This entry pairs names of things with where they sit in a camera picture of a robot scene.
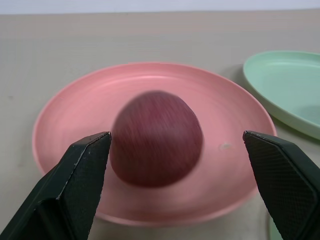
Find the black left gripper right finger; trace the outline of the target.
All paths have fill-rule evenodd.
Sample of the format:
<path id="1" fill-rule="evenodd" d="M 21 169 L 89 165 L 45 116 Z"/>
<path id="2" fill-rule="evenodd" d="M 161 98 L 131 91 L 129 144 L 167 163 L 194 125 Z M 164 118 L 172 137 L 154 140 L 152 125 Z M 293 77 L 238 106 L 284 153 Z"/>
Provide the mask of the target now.
<path id="1" fill-rule="evenodd" d="M 320 240 L 320 168 L 294 143 L 245 131 L 258 191 L 283 240 Z"/>

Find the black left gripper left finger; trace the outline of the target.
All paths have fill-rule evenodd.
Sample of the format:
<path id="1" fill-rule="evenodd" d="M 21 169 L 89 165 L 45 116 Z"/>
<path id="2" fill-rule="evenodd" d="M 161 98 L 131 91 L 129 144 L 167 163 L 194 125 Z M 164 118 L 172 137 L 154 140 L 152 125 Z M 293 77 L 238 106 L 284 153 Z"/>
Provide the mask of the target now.
<path id="1" fill-rule="evenodd" d="M 101 199 L 110 132 L 74 142 L 43 176 L 0 240 L 88 240 Z"/>

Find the red apple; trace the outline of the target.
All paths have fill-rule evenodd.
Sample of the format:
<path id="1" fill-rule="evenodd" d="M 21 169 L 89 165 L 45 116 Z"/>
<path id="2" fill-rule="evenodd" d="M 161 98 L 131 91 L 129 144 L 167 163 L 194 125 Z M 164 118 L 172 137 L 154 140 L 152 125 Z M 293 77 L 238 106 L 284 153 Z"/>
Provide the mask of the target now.
<path id="1" fill-rule="evenodd" d="M 204 136 L 197 116 L 178 96 L 149 91 L 132 99 L 111 130 L 110 162 L 124 182 L 171 185 L 200 160 Z"/>

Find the pink plastic plate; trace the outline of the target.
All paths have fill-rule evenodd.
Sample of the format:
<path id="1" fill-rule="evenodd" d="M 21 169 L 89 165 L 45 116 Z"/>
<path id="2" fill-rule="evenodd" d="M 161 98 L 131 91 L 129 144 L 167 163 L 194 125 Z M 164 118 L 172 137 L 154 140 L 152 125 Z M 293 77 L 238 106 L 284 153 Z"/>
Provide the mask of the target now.
<path id="1" fill-rule="evenodd" d="M 209 71 L 173 63 L 112 66 L 63 88 L 39 114 L 32 151 L 49 172 L 79 139 L 110 131 L 128 101 L 153 90 L 183 99 L 204 135 L 199 164 L 181 181 L 139 188 L 121 181 L 108 166 L 96 216 L 129 226 L 177 226 L 224 216 L 257 194 L 243 141 L 244 131 L 276 135 L 265 108 L 245 89 Z"/>

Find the green plastic plate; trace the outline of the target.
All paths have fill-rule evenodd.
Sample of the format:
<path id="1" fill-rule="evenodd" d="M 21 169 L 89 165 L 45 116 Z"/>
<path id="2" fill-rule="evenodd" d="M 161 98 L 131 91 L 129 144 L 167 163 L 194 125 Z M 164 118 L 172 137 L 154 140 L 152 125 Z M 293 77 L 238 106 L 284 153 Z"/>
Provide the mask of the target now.
<path id="1" fill-rule="evenodd" d="M 320 140 L 320 53 L 261 52 L 242 70 L 246 88 L 273 117 Z"/>

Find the pale green object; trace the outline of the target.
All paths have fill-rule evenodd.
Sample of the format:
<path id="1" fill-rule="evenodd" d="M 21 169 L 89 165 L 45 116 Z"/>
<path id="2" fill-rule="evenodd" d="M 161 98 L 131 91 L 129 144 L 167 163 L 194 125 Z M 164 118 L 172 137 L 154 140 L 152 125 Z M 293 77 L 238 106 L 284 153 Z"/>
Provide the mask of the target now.
<path id="1" fill-rule="evenodd" d="M 269 240 L 283 240 L 271 216 L 269 217 Z"/>

